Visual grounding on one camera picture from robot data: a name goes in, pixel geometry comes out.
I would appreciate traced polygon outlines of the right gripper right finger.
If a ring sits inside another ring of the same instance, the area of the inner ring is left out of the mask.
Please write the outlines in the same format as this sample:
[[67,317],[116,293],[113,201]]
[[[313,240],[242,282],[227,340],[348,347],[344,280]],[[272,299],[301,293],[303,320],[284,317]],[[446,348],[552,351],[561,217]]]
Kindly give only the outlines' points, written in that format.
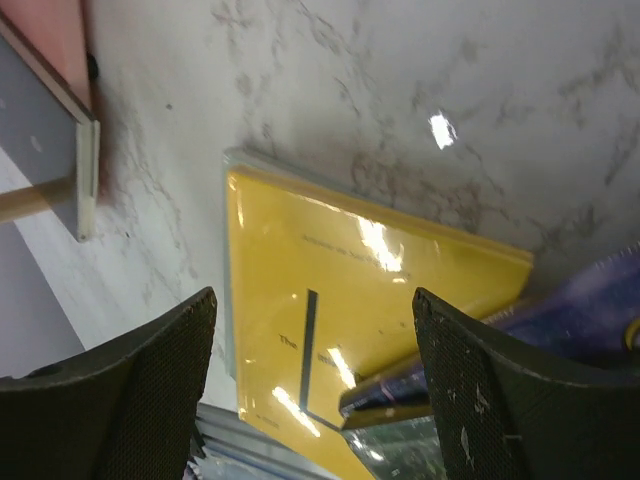
[[448,478],[638,478],[637,352],[556,356],[422,287],[412,309]]

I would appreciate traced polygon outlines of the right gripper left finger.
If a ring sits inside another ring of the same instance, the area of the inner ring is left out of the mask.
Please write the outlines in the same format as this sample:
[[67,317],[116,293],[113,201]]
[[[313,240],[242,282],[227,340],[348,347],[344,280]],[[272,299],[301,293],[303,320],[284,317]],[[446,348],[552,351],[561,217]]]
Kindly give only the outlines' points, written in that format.
[[182,478],[216,312],[206,287],[97,347],[2,378],[2,478]]

